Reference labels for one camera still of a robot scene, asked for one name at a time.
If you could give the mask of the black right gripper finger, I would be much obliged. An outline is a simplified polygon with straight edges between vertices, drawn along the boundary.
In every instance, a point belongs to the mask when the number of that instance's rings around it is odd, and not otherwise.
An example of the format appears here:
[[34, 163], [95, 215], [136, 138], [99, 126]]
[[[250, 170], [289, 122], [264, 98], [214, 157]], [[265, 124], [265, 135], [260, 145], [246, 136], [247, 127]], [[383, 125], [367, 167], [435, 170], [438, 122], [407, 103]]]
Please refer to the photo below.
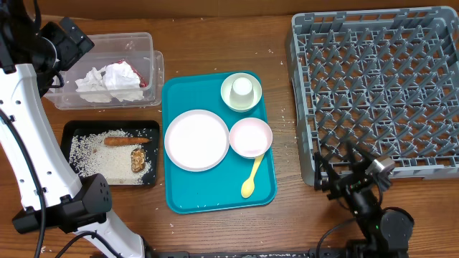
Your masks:
[[314, 153], [314, 160], [316, 164], [315, 177], [322, 179], [322, 171], [327, 174], [328, 179], [339, 179], [339, 174], [335, 172], [328, 160], [325, 159], [319, 152]]
[[348, 140], [346, 142], [347, 161], [351, 167], [369, 167], [375, 156], [360, 145]]

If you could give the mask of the white napkin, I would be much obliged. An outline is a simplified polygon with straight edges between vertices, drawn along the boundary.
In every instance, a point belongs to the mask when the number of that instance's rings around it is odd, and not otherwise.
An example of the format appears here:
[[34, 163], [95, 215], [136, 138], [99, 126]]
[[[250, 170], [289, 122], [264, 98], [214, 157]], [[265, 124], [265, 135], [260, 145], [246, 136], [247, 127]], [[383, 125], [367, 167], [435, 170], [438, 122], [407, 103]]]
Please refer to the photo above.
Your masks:
[[107, 103], [113, 98], [120, 102], [143, 99], [139, 78], [126, 63], [118, 62], [97, 70], [93, 67], [84, 78], [75, 81], [77, 92], [88, 102]]

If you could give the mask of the yellow plastic spoon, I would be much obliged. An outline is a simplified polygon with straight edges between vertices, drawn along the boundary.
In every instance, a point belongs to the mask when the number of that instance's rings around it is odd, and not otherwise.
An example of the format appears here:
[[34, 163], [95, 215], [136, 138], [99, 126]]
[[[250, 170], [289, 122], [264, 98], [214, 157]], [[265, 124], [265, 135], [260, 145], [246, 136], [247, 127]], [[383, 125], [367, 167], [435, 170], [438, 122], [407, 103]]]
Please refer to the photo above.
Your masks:
[[242, 184], [241, 196], [244, 199], [248, 199], [249, 197], [251, 197], [252, 193], [255, 190], [255, 176], [256, 176], [258, 168], [260, 167], [260, 164], [262, 163], [263, 158], [264, 158], [264, 155], [261, 155], [255, 159], [249, 177]]

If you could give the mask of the small pink plate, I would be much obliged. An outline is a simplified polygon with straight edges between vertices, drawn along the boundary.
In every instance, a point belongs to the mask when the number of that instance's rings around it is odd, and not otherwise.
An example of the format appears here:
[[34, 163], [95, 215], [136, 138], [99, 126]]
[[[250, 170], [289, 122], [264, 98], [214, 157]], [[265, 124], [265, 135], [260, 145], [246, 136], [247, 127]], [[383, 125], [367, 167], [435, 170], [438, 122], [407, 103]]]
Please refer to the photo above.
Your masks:
[[236, 122], [229, 132], [229, 144], [239, 156], [257, 158], [266, 153], [273, 142], [270, 126], [259, 118], [244, 118]]

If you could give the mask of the red snack wrapper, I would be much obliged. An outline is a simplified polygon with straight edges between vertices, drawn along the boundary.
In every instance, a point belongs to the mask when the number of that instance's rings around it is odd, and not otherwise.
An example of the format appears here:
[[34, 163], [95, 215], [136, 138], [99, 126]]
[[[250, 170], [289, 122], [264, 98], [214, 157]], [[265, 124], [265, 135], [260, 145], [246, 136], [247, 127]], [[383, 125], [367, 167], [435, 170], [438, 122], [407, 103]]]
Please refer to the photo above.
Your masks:
[[141, 87], [141, 88], [147, 87], [147, 83], [144, 80], [144, 78], [142, 77], [142, 75], [138, 72], [138, 70], [129, 61], [126, 61], [125, 59], [121, 59], [121, 60], [118, 61], [118, 64], [122, 64], [122, 63], [126, 63], [127, 65], [129, 65], [130, 68], [132, 69], [132, 71], [138, 76], [138, 78], [140, 80], [139, 87]]

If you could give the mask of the brown carrot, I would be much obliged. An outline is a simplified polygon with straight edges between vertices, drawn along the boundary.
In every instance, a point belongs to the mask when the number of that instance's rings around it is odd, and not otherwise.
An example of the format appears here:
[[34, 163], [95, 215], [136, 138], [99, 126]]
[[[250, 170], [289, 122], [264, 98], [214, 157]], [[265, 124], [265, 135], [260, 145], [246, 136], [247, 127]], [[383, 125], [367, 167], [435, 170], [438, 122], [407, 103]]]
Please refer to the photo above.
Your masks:
[[138, 145], [151, 142], [148, 138], [135, 138], [135, 137], [107, 137], [104, 139], [104, 144], [107, 146], [124, 146], [124, 145]]

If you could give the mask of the cream cup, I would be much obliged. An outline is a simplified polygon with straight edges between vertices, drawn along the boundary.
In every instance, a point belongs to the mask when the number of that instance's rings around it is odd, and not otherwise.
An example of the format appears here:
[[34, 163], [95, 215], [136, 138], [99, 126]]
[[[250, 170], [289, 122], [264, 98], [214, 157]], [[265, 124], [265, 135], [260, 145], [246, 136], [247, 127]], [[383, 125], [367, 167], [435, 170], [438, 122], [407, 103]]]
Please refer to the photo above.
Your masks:
[[239, 77], [232, 83], [230, 102], [236, 108], [243, 108], [251, 104], [254, 98], [253, 85], [245, 77]]

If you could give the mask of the pile of white rice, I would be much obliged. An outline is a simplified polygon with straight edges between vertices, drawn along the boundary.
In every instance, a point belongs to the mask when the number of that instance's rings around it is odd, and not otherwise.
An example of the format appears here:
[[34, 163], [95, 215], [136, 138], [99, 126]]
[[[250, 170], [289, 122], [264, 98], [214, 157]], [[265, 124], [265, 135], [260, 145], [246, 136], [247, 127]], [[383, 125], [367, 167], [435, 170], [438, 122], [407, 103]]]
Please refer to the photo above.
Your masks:
[[[69, 164], [81, 178], [101, 174], [110, 185], [142, 185], [148, 183], [148, 174], [154, 170], [147, 156], [148, 143], [138, 145], [107, 146], [107, 137], [135, 137], [125, 130], [106, 130], [101, 133], [74, 135], [70, 144]], [[146, 167], [139, 173], [131, 170], [131, 152], [141, 148], [146, 152]]]

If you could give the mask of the cream bowl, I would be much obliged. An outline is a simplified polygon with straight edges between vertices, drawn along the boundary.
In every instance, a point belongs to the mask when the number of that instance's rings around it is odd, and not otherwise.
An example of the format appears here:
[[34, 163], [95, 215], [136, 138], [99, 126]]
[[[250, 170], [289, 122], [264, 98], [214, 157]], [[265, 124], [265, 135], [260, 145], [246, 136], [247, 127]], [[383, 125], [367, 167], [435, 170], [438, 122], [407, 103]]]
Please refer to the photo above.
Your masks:
[[261, 100], [262, 85], [253, 75], [238, 72], [223, 81], [220, 92], [227, 107], [244, 113], [253, 109]]

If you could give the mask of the large pink plate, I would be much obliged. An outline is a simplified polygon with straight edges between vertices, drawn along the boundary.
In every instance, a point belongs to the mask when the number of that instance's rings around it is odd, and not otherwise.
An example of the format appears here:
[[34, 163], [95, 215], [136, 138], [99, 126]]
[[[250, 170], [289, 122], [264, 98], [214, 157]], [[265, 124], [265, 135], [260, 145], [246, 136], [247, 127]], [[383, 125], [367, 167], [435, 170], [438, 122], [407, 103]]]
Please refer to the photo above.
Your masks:
[[217, 166], [229, 150], [229, 129], [208, 110], [190, 110], [174, 118], [166, 129], [164, 148], [171, 162], [191, 172]]

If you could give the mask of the granola bar piece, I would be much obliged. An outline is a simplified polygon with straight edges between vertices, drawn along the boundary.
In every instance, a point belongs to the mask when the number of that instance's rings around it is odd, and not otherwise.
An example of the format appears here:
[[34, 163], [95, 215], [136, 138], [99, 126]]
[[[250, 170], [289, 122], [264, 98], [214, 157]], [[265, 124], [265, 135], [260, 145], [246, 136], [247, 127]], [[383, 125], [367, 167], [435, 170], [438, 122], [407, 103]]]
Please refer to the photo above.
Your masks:
[[146, 167], [146, 152], [136, 148], [131, 152], [131, 170], [134, 173], [141, 172]]

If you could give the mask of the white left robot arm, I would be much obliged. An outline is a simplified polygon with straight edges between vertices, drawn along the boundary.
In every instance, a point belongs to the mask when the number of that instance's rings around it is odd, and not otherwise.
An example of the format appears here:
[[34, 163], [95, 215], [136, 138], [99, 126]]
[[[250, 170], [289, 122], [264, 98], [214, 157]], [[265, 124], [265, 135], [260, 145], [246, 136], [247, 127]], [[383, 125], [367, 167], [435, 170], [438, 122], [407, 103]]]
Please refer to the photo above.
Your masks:
[[1, 3], [1, 146], [22, 203], [12, 222], [21, 234], [61, 229], [107, 257], [152, 257], [145, 239], [113, 211], [105, 178], [80, 178], [70, 167], [42, 105], [49, 89], [64, 85], [62, 72], [92, 48], [67, 17], [43, 24], [22, 1]]

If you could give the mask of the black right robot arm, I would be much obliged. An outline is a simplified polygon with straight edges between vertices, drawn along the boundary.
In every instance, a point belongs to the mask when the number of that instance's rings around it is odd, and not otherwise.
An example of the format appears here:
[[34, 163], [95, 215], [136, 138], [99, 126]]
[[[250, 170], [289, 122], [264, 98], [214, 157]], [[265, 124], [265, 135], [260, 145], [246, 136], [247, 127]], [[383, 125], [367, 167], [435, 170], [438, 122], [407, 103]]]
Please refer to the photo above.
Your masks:
[[375, 156], [351, 141], [346, 143], [346, 149], [351, 169], [346, 176], [340, 176], [319, 152], [314, 153], [314, 189], [326, 192], [329, 200], [343, 199], [353, 215], [320, 238], [314, 256], [325, 254], [321, 246], [327, 236], [355, 222], [364, 238], [347, 241], [340, 257], [407, 257], [415, 220], [400, 207], [382, 208], [395, 162], [389, 156]]

